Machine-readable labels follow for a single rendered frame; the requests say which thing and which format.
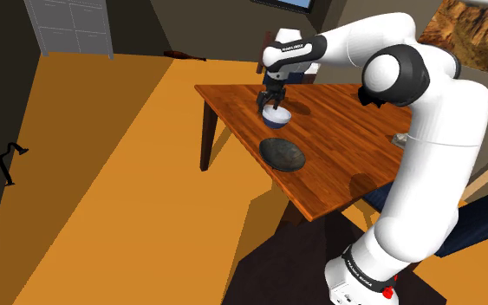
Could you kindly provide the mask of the dark grey plate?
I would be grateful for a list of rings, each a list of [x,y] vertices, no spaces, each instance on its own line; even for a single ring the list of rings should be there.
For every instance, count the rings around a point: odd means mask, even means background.
[[[294,172],[304,167],[304,153],[294,143],[281,138],[268,138],[259,143],[259,154],[271,168],[281,172]]]

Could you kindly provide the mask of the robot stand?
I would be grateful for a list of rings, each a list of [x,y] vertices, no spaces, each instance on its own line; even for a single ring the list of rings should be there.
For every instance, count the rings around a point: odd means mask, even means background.
[[[238,263],[221,305],[335,305],[325,264],[362,235],[338,211],[288,224]]]

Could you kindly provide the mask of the black bent lamp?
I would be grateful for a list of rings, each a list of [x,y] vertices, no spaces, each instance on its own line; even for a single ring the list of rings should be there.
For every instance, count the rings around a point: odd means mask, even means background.
[[[13,182],[13,180],[12,180],[12,177],[10,176],[9,169],[5,165],[4,160],[3,160],[7,155],[9,155],[11,153],[11,149],[12,148],[14,148],[16,151],[18,151],[18,153],[20,155],[25,154],[29,150],[28,148],[23,148],[23,147],[19,146],[15,142],[9,142],[7,144],[7,150],[6,150],[6,152],[0,154],[0,168],[1,168],[2,173],[3,173],[3,175],[5,177],[5,180],[6,180],[5,186],[11,186],[11,185],[14,185],[15,184]]]

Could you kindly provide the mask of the brown landscape wall picture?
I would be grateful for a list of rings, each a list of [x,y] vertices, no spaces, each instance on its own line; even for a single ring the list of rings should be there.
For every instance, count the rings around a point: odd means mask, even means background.
[[[488,3],[443,0],[418,42],[446,49],[463,65],[488,73]]]

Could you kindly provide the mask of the window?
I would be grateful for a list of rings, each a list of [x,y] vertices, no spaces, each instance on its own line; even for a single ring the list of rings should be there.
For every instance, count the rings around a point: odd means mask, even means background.
[[[260,3],[282,10],[293,11],[301,14],[309,14],[316,0],[251,0],[253,3]]]

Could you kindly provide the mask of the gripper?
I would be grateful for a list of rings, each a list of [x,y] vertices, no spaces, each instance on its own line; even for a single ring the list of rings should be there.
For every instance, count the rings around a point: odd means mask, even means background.
[[[285,97],[285,88],[284,88],[285,80],[275,80],[270,77],[265,78],[265,86],[266,91],[261,91],[257,95],[257,111],[261,113],[264,110],[264,105],[270,100],[270,97],[273,96],[274,104],[273,109],[277,110],[281,102],[284,100]]]

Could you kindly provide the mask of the brown wooden table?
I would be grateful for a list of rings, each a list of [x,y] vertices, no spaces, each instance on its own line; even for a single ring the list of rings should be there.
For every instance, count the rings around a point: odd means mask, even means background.
[[[363,106],[356,84],[288,85],[283,107],[292,117],[277,130],[267,127],[257,111],[262,85],[197,85],[204,99],[200,167],[207,170],[215,126],[231,130],[257,163],[308,221],[341,209],[392,182],[402,149],[391,144],[407,132],[411,112],[386,104]],[[306,162],[295,172],[271,168],[259,153],[268,138],[286,139],[303,152]]]

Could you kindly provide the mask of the blue bowl with white inside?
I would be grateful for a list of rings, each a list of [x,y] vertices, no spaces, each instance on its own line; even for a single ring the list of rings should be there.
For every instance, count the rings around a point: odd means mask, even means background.
[[[263,122],[267,127],[279,129],[289,123],[292,115],[289,110],[278,106],[265,105],[262,111]]]

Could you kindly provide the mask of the dark brown flat object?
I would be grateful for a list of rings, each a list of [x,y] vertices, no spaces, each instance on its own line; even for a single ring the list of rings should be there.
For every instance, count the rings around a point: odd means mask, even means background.
[[[163,52],[163,55],[166,57],[170,57],[173,59],[181,59],[181,60],[199,60],[199,61],[204,61],[206,62],[206,59],[203,57],[197,57],[193,55],[188,55],[186,53],[180,52],[180,51],[174,51],[174,50],[167,50]]]

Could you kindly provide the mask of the white cabinet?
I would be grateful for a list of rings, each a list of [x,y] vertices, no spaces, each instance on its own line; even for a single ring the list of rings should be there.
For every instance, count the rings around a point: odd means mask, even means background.
[[[23,0],[43,56],[50,52],[114,58],[107,0]]]

